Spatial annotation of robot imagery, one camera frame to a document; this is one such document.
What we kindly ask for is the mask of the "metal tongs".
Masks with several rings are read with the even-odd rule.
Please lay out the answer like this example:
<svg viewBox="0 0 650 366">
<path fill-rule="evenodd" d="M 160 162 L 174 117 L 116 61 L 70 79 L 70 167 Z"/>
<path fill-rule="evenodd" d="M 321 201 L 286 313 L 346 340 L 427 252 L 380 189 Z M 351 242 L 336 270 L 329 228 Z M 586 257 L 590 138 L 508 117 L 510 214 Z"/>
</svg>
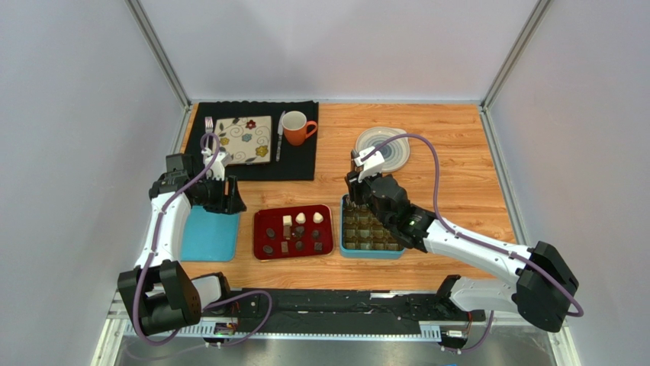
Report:
<svg viewBox="0 0 650 366">
<path fill-rule="evenodd" d="M 347 196 L 345 198 L 345 209 L 354 210 L 355 208 L 356 208 L 356 203 L 354 202 L 353 199 L 350 198 L 350 196 Z"/>
</svg>

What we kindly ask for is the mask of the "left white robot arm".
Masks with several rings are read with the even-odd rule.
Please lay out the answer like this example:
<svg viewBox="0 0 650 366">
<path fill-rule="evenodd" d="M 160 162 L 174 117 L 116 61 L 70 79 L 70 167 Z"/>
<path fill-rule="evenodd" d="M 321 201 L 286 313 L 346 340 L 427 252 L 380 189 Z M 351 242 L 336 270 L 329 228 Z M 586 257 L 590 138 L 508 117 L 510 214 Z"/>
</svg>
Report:
<svg viewBox="0 0 650 366">
<path fill-rule="evenodd" d="M 220 273 L 191 279 L 182 267 L 182 239 L 193 207 L 211 214 L 240 214 L 246 205 L 237 178 L 225 173 L 229 153 L 205 148 L 198 161 L 189 154 L 166 157 L 166 171 L 148 191 L 152 216 L 134 268 L 121 272 L 117 290 L 142 338 L 176 334 L 199 323 L 206 306 L 230 293 Z"/>
</svg>

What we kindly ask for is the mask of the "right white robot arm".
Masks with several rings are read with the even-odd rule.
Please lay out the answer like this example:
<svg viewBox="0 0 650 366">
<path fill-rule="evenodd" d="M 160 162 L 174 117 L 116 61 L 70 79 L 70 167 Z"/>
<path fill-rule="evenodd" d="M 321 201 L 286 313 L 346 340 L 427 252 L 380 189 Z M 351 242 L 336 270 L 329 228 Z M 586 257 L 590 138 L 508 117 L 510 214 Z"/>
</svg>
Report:
<svg viewBox="0 0 650 366">
<path fill-rule="evenodd" d="M 558 332 L 569 316 L 579 282 L 559 251 L 540 241 L 534 247 L 510 244 L 452 225 L 439 214 L 412 204 L 391 176 L 346 175 L 349 199 L 367 207 L 396 242 L 408 249 L 454 258 L 493 275 L 473 280 L 450 275 L 443 297 L 462 311 L 518 313 L 531 325 Z"/>
</svg>

